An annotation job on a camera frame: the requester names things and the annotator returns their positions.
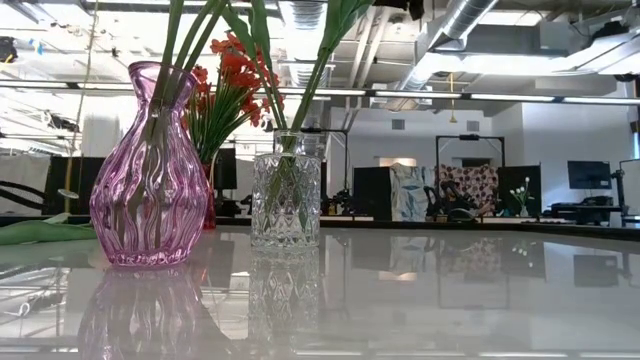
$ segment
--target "red vase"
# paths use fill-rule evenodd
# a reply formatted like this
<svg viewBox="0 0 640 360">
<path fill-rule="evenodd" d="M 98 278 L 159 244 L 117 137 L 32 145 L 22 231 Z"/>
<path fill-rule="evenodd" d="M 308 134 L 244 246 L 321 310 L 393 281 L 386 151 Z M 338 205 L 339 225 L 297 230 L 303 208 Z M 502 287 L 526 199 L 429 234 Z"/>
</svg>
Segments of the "red vase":
<svg viewBox="0 0 640 360">
<path fill-rule="evenodd" d="M 211 164 L 203 164 L 202 170 L 209 184 L 209 201 L 207 202 L 207 213 L 204 216 L 202 228 L 204 230 L 213 230 L 216 228 L 216 201 L 213 195 L 213 177 L 211 176 Z"/>
</svg>

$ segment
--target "small white flowers in vase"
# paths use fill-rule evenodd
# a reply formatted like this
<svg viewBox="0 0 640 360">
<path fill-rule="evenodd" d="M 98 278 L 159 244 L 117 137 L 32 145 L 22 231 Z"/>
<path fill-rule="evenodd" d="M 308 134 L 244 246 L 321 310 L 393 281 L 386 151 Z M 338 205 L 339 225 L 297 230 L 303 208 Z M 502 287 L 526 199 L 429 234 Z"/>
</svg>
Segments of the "small white flowers in vase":
<svg viewBox="0 0 640 360">
<path fill-rule="evenodd" d="M 527 212 L 527 201 L 535 199 L 534 197 L 529 195 L 529 177 L 524 179 L 524 186 L 521 186 L 515 190 L 510 190 L 511 195 L 518 200 L 518 203 L 521 206 L 520 217 L 528 217 L 529 213 Z"/>
</svg>

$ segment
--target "pink glass vase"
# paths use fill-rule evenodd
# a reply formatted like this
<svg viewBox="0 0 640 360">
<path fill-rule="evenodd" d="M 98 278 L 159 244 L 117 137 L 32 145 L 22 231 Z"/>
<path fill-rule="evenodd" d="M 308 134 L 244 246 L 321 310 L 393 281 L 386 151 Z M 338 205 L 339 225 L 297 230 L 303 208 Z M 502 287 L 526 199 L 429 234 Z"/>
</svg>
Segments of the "pink glass vase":
<svg viewBox="0 0 640 360">
<path fill-rule="evenodd" d="M 165 67 L 173 96 L 165 91 L 165 100 L 152 104 L 160 70 L 155 62 L 129 66 L 138 98 L 136 120 L 105 160 L 91 194 L 93 225 L 115 265 L 184 261 L 200 237 L 207 211 L 207 180 L 180 124 L 195 78 Z"/>
</svg>

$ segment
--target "window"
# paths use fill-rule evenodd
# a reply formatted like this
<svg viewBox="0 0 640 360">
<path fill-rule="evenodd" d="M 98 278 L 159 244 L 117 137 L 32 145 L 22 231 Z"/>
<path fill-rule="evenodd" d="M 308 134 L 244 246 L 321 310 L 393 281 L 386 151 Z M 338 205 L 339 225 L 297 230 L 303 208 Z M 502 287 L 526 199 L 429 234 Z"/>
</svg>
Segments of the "window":
<svg viewBox="0 0 640 360">
<path fill-rule="evenodd" d="M 378 165 L 380 167 L 387 167 L 393 164 L 402 164 L 405 166 L 416 166 L 416 159 L 412 158 L 378 158 Z"/>
</svg>

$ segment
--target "reflective table surface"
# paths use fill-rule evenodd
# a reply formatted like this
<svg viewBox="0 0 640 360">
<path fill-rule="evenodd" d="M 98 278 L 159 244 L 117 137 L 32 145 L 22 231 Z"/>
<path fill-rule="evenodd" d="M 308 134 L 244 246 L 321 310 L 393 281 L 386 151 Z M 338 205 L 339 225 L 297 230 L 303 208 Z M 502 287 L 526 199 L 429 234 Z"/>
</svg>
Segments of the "reflective table surface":
<svg viewBox="0 0 640 360">
<path fill-rule="evenodd" d="M 640 358 L 640 243 L 324 229 L 283 253 L 249 231 L 157 271 L 2 247 L 0 359 Z"/>
</svg>

